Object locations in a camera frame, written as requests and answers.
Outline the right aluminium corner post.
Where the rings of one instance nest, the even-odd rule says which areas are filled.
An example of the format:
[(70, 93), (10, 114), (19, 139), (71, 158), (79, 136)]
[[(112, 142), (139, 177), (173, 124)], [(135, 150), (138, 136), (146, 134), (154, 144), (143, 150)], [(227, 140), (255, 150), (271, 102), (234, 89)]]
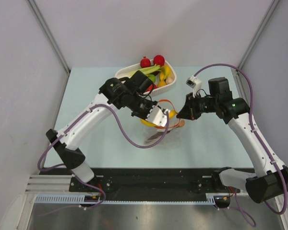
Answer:
[(246, 51), (244, 52), (238, 67), (240, 69), (243, 68), (243, 66), (246, 64), (247, 60), (250, 58), (252, 52), (254, 51), (257, 43), (259, 42), (260, 38), (262, 37), (264, 31), (266, 30), (266, 27), (268, 26), (268, 24), (270, 23), (270, 21), (272, 20), (275, 12), (277, 11), (280, 3), (282, 2), (282, 0), (273, 0), (271, 2), (271, 4), (268, 7), (267, 12), (265, 13), (263, 19), (261, 20), (254, 36), (251, 39), (251, 42), (249, 43)]

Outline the green lime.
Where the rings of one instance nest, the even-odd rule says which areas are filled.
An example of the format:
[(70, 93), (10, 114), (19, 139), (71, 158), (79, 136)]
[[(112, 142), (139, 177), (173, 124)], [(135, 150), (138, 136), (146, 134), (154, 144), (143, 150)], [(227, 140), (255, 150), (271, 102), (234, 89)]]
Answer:
[(155, 82), (156, 81), (156, 76), (154, 74), (148, 74), (147, 77), (152, 81)]

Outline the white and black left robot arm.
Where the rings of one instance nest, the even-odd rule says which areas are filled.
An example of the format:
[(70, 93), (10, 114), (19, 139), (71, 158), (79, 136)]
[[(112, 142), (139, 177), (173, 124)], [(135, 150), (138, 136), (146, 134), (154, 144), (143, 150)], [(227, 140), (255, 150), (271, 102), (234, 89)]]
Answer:
[(127, 107), (132, 116), (146, 119), (151, 109), (157, 104), (143, 97), (143, 93), (153, 82), (141, 71), (136, 71), (130, 78), (110, 78), (99, 88), (93, 101), (63, 129), (50, 129), (46, 136), (68, 170), (80, 179), (80, 187), (92, 191), (96, 179), (79, 146), (84, 138), (105, 118), (114, 115), (121, 108)]

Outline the aluminium frame rail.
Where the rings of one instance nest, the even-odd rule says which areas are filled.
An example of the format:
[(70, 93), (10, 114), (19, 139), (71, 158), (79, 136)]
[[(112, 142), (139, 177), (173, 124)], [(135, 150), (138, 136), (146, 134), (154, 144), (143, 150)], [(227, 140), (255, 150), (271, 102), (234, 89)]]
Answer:
[(52, 178), (48, 175), (42, 177), (31, 177), (26, 191), (44, 194), (91, 194), (97, 196), (100, 190), (106, 194), (106, 200), (118, 201), (196, 201), (203, 200), (204, 195), (213, 193), (212, 188), (207, 191), (204, 188), (196, 187), (195, 184), (168, 184), (161, 183), (161, 187), (156, 184), (141, 184), (141, 177), (131, 177), (128, 184), (124, 177), (98, 178), (93, 183), (95, 188), (80, 183), (74, 177)]

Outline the green white celery stalk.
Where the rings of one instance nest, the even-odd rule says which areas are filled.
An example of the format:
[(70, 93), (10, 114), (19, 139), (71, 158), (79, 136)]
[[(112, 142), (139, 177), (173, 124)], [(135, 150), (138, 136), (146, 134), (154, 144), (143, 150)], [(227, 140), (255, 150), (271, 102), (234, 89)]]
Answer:
[(130, 72), (127, 73), (127, 75), (128, 76), (132, 76), (137, 71), (140, 71), (143, 74), (147, 75), (147, 74), (151, 74), (153, 72), (159, 71), (160, 69), (161, 69), (160, 65), (154, 65), (154, 66), (150, 66), (150, 67), (146, 67), (146, 68), (141, 68), (141, 69), (136, 69), (136, 70), (130, 71)]

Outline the white garlic bulb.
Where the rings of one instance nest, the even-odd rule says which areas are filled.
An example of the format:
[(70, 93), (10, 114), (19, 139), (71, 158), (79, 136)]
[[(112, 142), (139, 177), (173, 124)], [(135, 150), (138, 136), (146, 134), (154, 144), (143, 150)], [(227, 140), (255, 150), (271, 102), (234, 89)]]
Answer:
[(171, 77), (167, 77), (166, 84), (171, 84), (173, 82), (173, 79)]

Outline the white perforated plastic basket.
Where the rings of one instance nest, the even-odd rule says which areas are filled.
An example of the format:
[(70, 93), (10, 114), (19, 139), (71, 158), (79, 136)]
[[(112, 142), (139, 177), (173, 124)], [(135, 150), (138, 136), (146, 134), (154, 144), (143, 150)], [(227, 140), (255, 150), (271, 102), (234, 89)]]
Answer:
[[(165, 60), (165, 66), (168, 66), (170, 68), (170, 74), (169, 74), (169, 77), (172, 78), (172, 82), (170, 84), (167, 84), (165, 86), (162, 86), (162, 87), (158, 87), (156, 89), (154, 89), (150, 96), (156, 96), (156, 95), (159, 95), (161, 93), (165, 93), (167, 91), (169, 91), (170, 89), (173, 88), (174, 84), (176, 83), (177, 81), (177, 75), (176, 75), (176, 72), (175, 70), (173, 69), (173, 67), (169, 64), (169, 62), (167, 60)], [(132, 71), (135, 71), (135, 70), (138, 70), (140, 69), (140, 63), (136, 63), (136, 64), (133, 64), (133, 65), (130, 65), (130, 66), (127, 66), (127, 67), (124, 67), (120, 70), (118, 70), (115, 74), (115, 77), (116, 78), (121, 78), (121, 77), (126, 77), (127, 73), (128, 72), (132, 72)]]

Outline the clear zip bag red zipper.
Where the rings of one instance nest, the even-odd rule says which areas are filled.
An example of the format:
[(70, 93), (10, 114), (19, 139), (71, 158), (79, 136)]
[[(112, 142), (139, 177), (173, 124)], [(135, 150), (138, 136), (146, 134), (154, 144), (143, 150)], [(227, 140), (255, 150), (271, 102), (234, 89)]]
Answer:
[(162, 121), (158, 125), (140, 119), (144, 125), (144, 144), (155, 144), (163, 135), (173, 132), (177, 128), (182, 128), (185, 125), (185, 120), (177, 118), (178, 112), (174, 104), (168, 99), (161, 99), (158, 101), (158, 106), (161, 107), (164, 115)]

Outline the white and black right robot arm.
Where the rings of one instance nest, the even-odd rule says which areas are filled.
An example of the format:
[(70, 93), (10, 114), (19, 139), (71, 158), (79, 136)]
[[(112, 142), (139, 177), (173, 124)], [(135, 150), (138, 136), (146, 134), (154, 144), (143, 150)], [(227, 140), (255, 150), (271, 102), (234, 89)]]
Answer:
[(234, 99), (224, 77), (208, 81), (209, 95), (201, 96), (202, 81), (191, 76), (186, 81), (193, 91), (186, 95), (177, 117), (196, 120), (203, 113), (215, 113), (236, 134), (254, 167), (254, 173), (230, 167), (213, 172), (212, 188), (224, 192), (229, 186), (244, 190), (255, 203), (262, 203), (288, 190), (288, 167), (272, 151), (259, 129), (255, 128), (250, 107), (242, 98)]

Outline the red pomegranate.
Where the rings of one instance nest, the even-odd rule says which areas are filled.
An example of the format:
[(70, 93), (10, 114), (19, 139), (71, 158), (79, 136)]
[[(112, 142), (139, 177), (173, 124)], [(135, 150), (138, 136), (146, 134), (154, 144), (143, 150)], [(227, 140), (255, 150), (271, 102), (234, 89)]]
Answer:
[(140, 61), (141, 68), (147, 68), (151, 66), (151, 61), (147, 57), (143, 57)]

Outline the yellow banana bunch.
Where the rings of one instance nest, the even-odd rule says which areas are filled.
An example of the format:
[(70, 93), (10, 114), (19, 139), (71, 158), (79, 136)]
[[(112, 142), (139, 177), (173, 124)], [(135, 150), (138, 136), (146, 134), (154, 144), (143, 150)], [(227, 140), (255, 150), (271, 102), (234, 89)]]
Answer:
[(159, 80), (165, 81), (170, 76), (171, 69), (168, 65), (164, 65), (159, 70)]
[(175, 110), (169, 109), (153, 109), (146, 119), (140, 119), (141, 123), (149, 127), (165, 127), (168, 119), (172, 119), (177, 115)]

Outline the red apple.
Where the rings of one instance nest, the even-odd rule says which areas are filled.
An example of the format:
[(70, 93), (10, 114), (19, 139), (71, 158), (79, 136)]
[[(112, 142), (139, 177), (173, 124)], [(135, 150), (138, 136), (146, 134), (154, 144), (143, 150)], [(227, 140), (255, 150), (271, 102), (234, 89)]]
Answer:
[(156, 55), (153, 59), (153, 64), (163, 66), (165, 64), (164, 57), (162, 55)]

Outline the left aluminium corner post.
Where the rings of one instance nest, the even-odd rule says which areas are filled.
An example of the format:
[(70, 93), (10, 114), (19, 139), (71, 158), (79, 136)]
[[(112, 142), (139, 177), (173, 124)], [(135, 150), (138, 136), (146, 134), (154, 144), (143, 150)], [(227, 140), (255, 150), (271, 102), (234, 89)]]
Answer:
[(38, 25), (40, 26), (41, 31), (43, 32), (45, 38), (47, 39), (51, 49), (53, 50), (55, 56), (57, 57), (61, 67), (64, 69), (64, 71), (67, 73), (67, 75), (70, 75), (71, 69), (69, 68), (67, 61), (61, 52), (61, 49), (53, 36), (53, 33), (51, 32), (37, 2), (35, 0), (26, 0), (25, 1), (31, 10), (33, 16), (35, 17)]

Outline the aluminium corner post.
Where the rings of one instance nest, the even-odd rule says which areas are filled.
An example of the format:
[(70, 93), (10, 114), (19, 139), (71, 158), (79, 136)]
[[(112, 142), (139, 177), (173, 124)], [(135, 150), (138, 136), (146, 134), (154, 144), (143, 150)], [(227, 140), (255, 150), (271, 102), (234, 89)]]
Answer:
[(246, 64), (247, 60), (250, 58), (252, 52), (254, 51), (257, 43), (259, 42), (260, 38), (262, 37), (264, 31), (266, 30), (266, 27), (268, 26), (268, 24), (270, 23), (270, 21), (272, 20), (275, 12), (277, 11), (280, 3), (282, 2), (282, 0), (273, 0), (271, 2), (271, 4), (268, 7), (267, 12), (265, 13), (263, 19), (261, 20), (254, 36), (251, 39), (251, 42), (249, 43), (246, 51), (244, 52), (238, 67), (240, 69), (243, 68), (243, 66)]
[(61, 67), (64, 69), (64, 71), (67, 73), (67, 75), (70, 75), (71, 69), (69, 68), (67, 61), (61, 52), (61, 49), (53, 36), (53, 33), (51, 32), (37, 2), (35, 0), (26, 0), (25, 1), (31, 10), (33, 16), (35, 17), (38, 25), (40, 26), (41, 31), (43, 32), (45, 38), (47, 39), (51, 49), (53, 50), (55, 56), (57, 57)]

